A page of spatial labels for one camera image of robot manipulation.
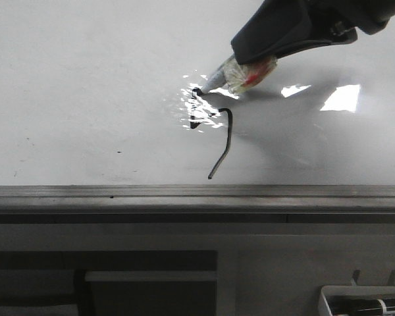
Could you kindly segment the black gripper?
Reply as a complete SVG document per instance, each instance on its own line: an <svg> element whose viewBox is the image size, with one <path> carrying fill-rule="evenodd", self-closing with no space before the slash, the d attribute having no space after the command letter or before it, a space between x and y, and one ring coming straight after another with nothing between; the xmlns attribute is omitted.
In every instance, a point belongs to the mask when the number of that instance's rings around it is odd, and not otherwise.
<svg viewBox="0 0 395 316"><path fill-rule="evenodd" d="M308 49L346 45L373 35L395 16L395 1L264 1L231 41L238 64Z"/></svg>

